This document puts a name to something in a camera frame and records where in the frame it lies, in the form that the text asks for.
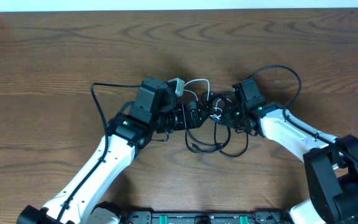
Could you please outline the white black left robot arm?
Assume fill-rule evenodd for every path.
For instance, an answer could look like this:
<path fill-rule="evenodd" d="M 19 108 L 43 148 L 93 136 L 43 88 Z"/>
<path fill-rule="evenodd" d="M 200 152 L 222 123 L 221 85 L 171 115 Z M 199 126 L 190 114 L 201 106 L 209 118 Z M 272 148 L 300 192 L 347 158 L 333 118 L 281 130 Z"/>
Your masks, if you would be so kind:
<path fill-rule="evenodd" d="M 180 103 L 183 80 L 168 82 L 145 78 L 134 101 L 128 101 L 115 117 L 102 117 L 104 136 L 93 155 L 70 183 L 41 209 L 31 205 L 18 223 L 86 223 L 113 180 L 153 140 L 154 133 L 199 128 L 211 110 L 199 101 Z"/>

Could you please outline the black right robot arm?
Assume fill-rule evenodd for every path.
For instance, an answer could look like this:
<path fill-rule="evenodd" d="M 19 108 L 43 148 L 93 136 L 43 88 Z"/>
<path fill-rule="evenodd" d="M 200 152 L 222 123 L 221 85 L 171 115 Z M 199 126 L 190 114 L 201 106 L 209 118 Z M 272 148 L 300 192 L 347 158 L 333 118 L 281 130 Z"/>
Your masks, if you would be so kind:
<path fill-rule="evenodd" d="M 358 223 L 358 139 L 323 133 L 277 102 L 266 103 L 254 79 L 234 84 L 223 124 L 275 141 L 303 164 L 309 199 L 289 210 L 293 223 Z"/>

